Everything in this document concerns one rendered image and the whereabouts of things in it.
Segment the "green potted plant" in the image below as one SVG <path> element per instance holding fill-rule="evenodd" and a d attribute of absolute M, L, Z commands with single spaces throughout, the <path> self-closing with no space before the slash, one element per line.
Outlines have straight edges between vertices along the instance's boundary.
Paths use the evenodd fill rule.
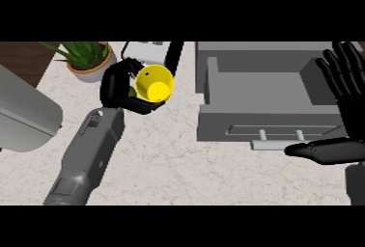
<path fill-rule="evenodd" d="M 117 57 L 107 41 L 62 41 L 64 49 L 45 41 L 40 41 L 40 44 L 62 55 L 68 70 L 86 83 L 99 82 L 105 70 L 117 63 Z"/>

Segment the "grey drawer front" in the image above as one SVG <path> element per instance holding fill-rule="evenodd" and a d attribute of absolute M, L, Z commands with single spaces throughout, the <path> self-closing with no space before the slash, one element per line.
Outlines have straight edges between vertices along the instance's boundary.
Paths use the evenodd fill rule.
<path fill-rule="evenodd" d="M 250 142 L 265 138 L 297 141 L 297 131 L 305 140 L 346 136 L 339 107 L 334 105 L 293 109 L 221 109 L 203 105 L 198 113 L 197 140 L 204 142 Z"/>

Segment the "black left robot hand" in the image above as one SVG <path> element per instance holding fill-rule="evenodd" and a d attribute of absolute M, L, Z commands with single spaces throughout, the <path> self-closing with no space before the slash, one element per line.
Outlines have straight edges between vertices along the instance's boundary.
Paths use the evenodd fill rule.
<path fill-rule="evenodd" d="M 102 76 L 101 102 L 107 108 L 124 108 L 142 115 L 155 111 L 166 102 L 148 102 L 136 96 L 129 96 L 130 75 L 138 75 L 144 69 L 142 63 L 132 58 L 110 66 Z"/>

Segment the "white and black appliance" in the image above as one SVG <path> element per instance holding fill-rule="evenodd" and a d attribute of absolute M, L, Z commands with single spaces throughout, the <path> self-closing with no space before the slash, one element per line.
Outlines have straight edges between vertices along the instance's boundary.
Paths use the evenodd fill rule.
<path fill-rule="evenodd" d="M 163 65 L 172 73 L 176 73 L 182 51 L 182 41 L 127 41 L 121 58 L 133 58 L 147 65 Z"/>

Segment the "grey open drawer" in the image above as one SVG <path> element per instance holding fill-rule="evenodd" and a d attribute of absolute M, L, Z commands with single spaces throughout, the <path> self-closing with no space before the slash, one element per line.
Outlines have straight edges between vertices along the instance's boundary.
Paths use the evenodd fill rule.
<path fill-rule="evenodd" d="M 216 57 L 209 58 L 207 64 L 204 113 L 340 114 L 314 62 L 303 72 L 219 72 Z"/>

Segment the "yellow cup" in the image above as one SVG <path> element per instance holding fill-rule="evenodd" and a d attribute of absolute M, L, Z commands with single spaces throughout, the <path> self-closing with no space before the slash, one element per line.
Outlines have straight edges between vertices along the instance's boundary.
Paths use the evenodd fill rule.
<path fill-rule="evenodd" d="M 145 66 L 135 78 L 135 89 L 144 100 L 161 102 L 175 90 L 173 73 L 161 65 Z"/>

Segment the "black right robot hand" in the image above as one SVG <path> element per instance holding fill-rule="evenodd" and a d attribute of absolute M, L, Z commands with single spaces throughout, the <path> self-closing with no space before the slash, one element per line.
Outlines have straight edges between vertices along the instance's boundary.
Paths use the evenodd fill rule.
<path fill-rule="evenodd" d="M 365 59 L 351 41 L 334 41 L 322 54 L 315 63 L 337 100 L 346 137 L 299 143 L 284 152 L 321 165 L 365 162 Z"/>

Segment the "grey cabinet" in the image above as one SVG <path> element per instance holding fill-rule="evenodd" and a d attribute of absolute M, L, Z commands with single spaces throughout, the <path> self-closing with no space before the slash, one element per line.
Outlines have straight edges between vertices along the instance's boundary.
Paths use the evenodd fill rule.
<path fill-rule="evenodd" d="M 331 49 L 328 41 L 198 41 L 195 92 L 204 93 L 207 59 L 219 59 L 219 72 L 299 72 Z"/>

